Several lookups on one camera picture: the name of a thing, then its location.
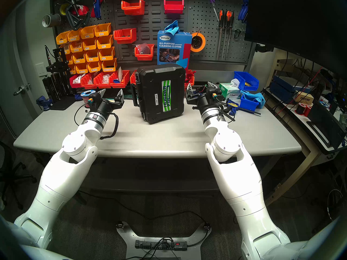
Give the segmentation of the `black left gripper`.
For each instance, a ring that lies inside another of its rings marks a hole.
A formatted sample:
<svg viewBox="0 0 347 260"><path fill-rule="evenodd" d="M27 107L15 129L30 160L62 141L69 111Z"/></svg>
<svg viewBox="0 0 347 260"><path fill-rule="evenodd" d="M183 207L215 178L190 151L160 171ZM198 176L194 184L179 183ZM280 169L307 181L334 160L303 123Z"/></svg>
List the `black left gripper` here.
<svg viewBox="0 0 347 260"><path fill-rule="evenodd" d="M106 92L106 89L102 89L98 91L101 98L104 96L105 92ZM101 101L101 103L97 107L97 112L103 116L107 116L110 113L112 113L113 110L121 109L124 105L123 89L119 90L117 94L117 100L120 100L120 101L116 101L116 102Z"/></svg>

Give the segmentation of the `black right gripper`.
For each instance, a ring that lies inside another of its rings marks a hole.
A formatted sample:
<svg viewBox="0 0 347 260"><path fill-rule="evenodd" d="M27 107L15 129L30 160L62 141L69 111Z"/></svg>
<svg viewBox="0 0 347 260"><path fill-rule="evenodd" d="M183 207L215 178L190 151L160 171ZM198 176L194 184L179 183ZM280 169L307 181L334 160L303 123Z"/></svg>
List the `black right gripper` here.
<svg viewBox="0 0 347 260"><path fill-rule="evenodd" d="M202 92L193 90L191 84L186 89L186 101L188 105L193 105L192 109L206 111L216 108L221 110L221 103L216 98L221 96L221 89L216 84L208 82L208 87L203 87Z"/></svg>

